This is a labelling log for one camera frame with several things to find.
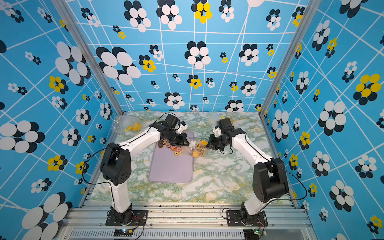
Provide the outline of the lilac plastic tray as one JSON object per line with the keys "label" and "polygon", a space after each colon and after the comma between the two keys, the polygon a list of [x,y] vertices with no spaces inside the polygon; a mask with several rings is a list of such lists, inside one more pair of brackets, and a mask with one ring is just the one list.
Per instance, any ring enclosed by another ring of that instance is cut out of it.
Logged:
{"label": "lilac plastic tray", "polygon": [[149,171],[148,179],[152,183],[189,183],[193,179],[194,157],[185,153],[175,156],[166,148],[159,148],[158,143]]}

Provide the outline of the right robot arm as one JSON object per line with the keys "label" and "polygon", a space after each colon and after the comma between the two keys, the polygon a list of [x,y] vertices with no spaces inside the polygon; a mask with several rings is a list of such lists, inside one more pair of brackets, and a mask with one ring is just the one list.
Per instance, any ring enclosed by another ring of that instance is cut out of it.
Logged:
{"label": "right robot arm", "polygon": [[207,144],[207,148],[214,151],[224,151],[226,146],[240,152],[254,168],[253,193],[241,204],[241,221],[246,226],[256,223],[264,226],[264,208],[289,192],[284,162],[264,153],[249,140],[243,129],[236,129],[229,118],[218,121]]}

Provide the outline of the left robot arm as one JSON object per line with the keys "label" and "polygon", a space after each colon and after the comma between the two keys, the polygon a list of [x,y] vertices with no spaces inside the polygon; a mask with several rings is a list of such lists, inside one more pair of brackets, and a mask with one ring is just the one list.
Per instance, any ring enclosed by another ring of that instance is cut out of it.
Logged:
{"label": "left robot arm", "polygon": [[176,147],[189,146],[187,124],[174,114],[167,114],[164,120],[157,120],[146,130],[130,140],[111,143],[105,149],[100,172],[110,185],[112,206],[110,218],[122,226],[129,225],[135,218],[129,198],[127,181],[132,173],[132,159],[148,146],[168,140]]}

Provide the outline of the pile of poured cookies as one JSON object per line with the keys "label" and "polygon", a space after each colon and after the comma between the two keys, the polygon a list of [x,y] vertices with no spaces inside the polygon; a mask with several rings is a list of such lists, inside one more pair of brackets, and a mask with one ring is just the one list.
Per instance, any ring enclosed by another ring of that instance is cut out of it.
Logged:
{"label": "pile of poured cookies", "polygon": [[166,148],[174,153],[175,156],[182,155],[183,151],[181,147],[173,146],[168,140],[159,140],[158,141],[159,148]]}

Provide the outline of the right controller board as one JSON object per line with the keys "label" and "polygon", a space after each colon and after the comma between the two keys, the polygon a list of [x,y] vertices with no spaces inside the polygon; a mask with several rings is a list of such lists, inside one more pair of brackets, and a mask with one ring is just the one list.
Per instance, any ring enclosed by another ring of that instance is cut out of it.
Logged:
{"label": "right controller board", "polygon": [[259,240],[262,237],[260,230],[243,230],[245,240]]}

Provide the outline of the controller board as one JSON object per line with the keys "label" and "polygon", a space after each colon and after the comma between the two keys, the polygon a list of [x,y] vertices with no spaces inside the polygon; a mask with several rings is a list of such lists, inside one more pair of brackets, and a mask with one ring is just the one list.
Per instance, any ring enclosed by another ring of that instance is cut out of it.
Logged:
{"label": "controller board", "polygon": [[245,240],[259,240],[262,237],[260,230],[243,230]]}
{"label": "controller board", "polygon": [[131,238],[133,233],[132,229],[115,229],[114,238]]}

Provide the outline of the left controller board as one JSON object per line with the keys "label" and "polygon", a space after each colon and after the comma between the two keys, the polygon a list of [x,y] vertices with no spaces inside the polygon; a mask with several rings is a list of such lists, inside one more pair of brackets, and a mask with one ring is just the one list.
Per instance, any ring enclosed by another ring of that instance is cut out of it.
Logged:
{"label": "left controller board", "polygon": [[133,233],[132,229],[115,229],[114,238],[131,238]]}

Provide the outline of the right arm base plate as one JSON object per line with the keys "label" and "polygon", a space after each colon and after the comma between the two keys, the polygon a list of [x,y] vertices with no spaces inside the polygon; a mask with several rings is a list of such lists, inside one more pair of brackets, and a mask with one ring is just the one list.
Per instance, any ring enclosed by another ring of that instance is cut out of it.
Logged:
{"label": "right arm base plate", "polygon": [[229,227],[267,227],[269,225],[265,211],[253,216],[245,210],[226,210],[227,225]]}

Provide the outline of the aluminium front rail frame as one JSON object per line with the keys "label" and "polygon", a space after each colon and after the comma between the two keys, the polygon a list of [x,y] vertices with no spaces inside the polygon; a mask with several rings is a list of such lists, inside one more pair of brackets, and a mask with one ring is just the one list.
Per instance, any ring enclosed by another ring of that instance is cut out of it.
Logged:
{"label": "aluminium front rail frame", "polygon": [[[229,227],[226,210],[238,204],[135,203],[134,210],[147,210],[145,226],[106,226],[109,205],[85,202],[69,212],[59,231],[59,240],[244,240],[243,230],[260,230],[260,240],[316,240],[305,210],[291,205],[271,205],[265,209],[267,227]],[[115,229],[134,230],[131,238],[114,238]]]}

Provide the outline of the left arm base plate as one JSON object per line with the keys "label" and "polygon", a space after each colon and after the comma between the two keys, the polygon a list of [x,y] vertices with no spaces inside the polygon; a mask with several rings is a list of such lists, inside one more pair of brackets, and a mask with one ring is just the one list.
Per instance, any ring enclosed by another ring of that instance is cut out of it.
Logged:
{"label": "left arm base plate", "polygon": [[114,227],[135,227],[135,226],[145,226],[148,219],[147,210],[127,210],[124,213],[118,213],[114,209],[109,210],[106,226]]}

